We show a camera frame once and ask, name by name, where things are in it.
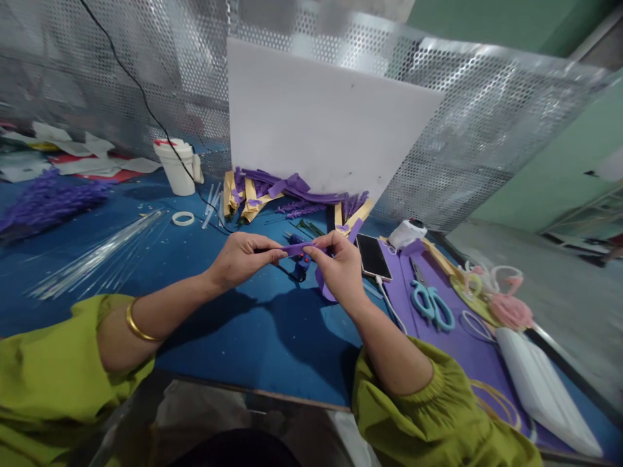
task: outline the green sleeve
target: green sleeve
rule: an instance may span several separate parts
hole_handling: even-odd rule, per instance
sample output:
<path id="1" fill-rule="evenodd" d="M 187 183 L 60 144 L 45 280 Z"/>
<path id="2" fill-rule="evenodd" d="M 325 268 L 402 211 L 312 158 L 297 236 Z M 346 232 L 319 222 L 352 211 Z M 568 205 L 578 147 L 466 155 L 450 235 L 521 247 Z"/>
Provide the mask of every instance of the green sleeve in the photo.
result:
<path id="1" fill-rule="evenodd" d="M 62 464 L 151 372 L 153 358 L 111 376 L 99 358 L 100 321 L 131 300 L 94 296 L 67 321 L 0 341 L 0 464 Z"/>
<path id="2" fill-rule="evenodd" d="M 542 464 L 526 437 L 478 407 L 455 360 L 425 342 L 411 341 L 434 369 L 430 384 L 415 394 L 388 394 L 365 349 L 357 360 L 352 411 L 384 467 Z"/>

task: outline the metal mesh panel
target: metal mesh panel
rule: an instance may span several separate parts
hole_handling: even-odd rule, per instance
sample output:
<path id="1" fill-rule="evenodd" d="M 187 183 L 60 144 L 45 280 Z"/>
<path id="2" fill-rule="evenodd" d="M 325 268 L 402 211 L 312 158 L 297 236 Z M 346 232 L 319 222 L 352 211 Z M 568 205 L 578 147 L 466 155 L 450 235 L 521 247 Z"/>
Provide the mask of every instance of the metal mesh panel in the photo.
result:
<path id="1" fill-rule="evenodd" d="M 376 207 L 449 232 L 573 120 L 608 80 L 593 67 L 449 42 L 296 0 L 86 0 L 172 136 L 230 166 L 226 38 L 445 92 Z M 76 0 L 0 0 L 0 115 L 87 130 L 154 157 L 164 134 Z"/>

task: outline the concrete floor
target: concrete floor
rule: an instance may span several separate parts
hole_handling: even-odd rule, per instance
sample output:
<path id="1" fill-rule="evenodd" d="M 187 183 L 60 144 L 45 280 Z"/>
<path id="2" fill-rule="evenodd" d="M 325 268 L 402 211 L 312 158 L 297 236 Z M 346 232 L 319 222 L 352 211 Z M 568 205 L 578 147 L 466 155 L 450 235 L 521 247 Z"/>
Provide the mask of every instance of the concrete floor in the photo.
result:
<path id="1" fill-rule="evenodd" d="M 517 297 L 571 356 L 572 365 L 623 413 L 623 260 L 605 269 L 581 252 L 505 226 L 469 220 L 448 240 L 462 253 L 524 273 Z"/>

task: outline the scissors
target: scissors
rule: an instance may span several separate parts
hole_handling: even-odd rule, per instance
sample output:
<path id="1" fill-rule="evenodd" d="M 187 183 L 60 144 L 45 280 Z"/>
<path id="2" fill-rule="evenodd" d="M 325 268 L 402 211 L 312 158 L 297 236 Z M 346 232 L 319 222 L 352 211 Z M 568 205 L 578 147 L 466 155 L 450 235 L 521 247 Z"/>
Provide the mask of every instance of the scissors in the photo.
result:
<path id="1" fill-rule="evenodd" d="M 437 330 L 449 332 L 454 329 L 454 315 L 437 293 L 435 287 L 429 287 L 424 280 L 422 271 L 418 268 L 413 258 L 411 267 L 415 280 L 411 281 L 413 293 L 411 303 L 427 322 L 433 322 Z"/>

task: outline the phone screen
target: phone screen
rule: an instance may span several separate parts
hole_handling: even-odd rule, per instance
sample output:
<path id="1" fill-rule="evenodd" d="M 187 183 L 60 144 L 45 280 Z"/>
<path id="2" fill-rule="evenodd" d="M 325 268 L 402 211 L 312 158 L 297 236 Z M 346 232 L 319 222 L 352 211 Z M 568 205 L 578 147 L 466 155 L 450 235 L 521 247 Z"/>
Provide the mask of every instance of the phone screen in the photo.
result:
<path id="1" fill-rule="evenodd" d="M 358 234 L 357 247 L 361 253 L 361 263 L 365 273 L 391 280 L 391 272 L 385 262 L 378 239 Z"/>

